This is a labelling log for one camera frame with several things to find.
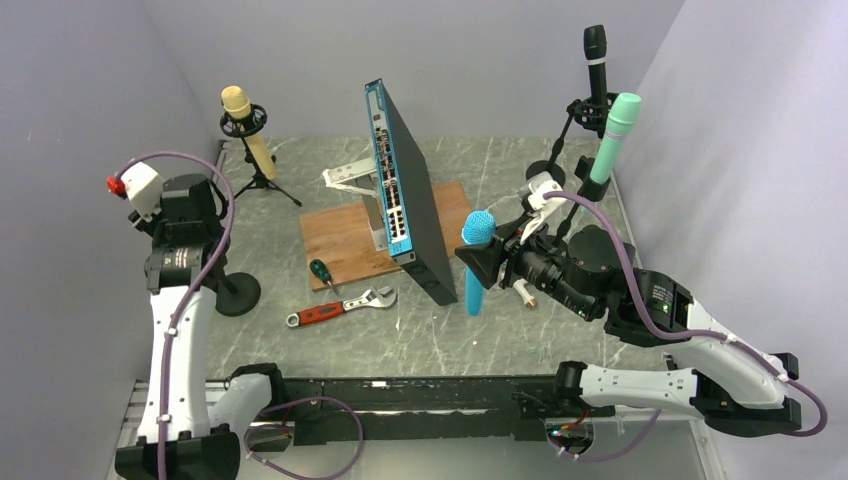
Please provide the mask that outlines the blue microphone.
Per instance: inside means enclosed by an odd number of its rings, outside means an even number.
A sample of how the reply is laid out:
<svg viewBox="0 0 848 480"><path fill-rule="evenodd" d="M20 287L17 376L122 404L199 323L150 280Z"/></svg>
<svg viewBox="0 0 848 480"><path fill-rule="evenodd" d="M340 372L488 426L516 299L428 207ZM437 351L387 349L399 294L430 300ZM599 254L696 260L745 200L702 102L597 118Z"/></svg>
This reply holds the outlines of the blue microphone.
<svg viewBox="0 0 848 480"><path fill-rule="evenodd" d="M495 217L488 211L472 211L465 220L461 236L466 246L486 247L492 240L496 231ZM480 280L487 274L479 266L478 258L471 257L471 263L466 264L465 282L465 307L471 316L478 316L483 307L484 284Z"/></svg>

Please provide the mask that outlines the black round-base mic stand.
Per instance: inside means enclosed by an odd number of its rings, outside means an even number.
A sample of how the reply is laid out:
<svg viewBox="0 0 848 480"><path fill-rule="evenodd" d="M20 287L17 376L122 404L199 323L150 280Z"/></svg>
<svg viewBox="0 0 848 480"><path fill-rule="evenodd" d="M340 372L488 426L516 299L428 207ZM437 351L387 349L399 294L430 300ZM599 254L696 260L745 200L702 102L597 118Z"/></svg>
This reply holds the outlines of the black round-base mic stand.
<svg viewBox="0 0 848 480"><path fill-rule="evenodd" d="M225 275L218 283L215 309L226 317L250 312L261 298L261 285L251 274L236 272Z"/></svg>

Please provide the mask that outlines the black stand of green microphone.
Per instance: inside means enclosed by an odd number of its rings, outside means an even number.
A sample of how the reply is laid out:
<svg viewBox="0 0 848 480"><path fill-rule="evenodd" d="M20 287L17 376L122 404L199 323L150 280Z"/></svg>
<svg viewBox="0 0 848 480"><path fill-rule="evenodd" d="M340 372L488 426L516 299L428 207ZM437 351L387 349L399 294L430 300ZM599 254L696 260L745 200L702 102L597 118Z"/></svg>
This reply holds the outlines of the black stand of green microphone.
<svg viewBox="0 0 848 480"><path fill-rule="evenodd" d="M604 183L598 183L592 180L590 173L594 167L594 163L595 159L593 157L581 156L577 167L575 168L574 174L582 181L577 194L587 200L597 202L605 196L610 184L610 179L607 179ZM565 239L579 207L579 204L574 203L565 219L559 224L555 235L556 243L562 242Z"/></svg>

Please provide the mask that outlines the mint green microphone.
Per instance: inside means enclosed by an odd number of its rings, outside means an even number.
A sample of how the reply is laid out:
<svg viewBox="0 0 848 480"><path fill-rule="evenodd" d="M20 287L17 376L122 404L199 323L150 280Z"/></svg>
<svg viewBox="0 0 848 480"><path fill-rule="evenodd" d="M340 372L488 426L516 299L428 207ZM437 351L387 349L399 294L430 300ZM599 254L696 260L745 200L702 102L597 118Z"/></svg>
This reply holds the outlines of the mint green microphone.
<svg viewBox="0 0 848 480"><path fill-rule="evenodd" d="M629 92L620 93L609 109L607 121L589 177L597 184L606 183L617 164L626 137L640 114L642 98Z"/></svg>

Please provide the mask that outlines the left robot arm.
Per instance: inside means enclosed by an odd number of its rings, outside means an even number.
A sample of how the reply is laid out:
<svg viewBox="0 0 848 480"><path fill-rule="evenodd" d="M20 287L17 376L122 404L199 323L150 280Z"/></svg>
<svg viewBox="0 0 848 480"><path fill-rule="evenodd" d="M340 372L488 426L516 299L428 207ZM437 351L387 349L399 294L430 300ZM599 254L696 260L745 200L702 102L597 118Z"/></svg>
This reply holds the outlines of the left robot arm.
<svg viewBox="0 0 848 480"><path fill-rule="evenodd" d="M252 275L224 271L228 198L202 174L164 179L144 163L110 187L152 239L145 276L154 327L145 409L135 443L115 453L115 471L125 479L234 479L248 427L257 416L279 417L288 394L277 365L260 363L237 368L223 396L207 400L212 314L244 315L261 295Z"/></svg>

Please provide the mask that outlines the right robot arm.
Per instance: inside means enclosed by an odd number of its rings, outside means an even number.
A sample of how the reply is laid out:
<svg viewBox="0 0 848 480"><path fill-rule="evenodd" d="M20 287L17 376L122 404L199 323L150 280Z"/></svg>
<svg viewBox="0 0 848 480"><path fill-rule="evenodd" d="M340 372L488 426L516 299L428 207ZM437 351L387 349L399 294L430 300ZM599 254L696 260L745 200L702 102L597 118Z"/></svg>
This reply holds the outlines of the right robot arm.
<svg viewBox="0 0 848 480"><path fill-rule="evenodd" d="M602 320L606 334L676 364L659 372L564 362L550 391L560 413L631 406L687 414L737 437L800 435L801 407L789 393L796 358L740 339L671 277L637 268L634 252L596 225L556 243L519 219L456 254L484 288L524 280L582 319Z"/></svg>

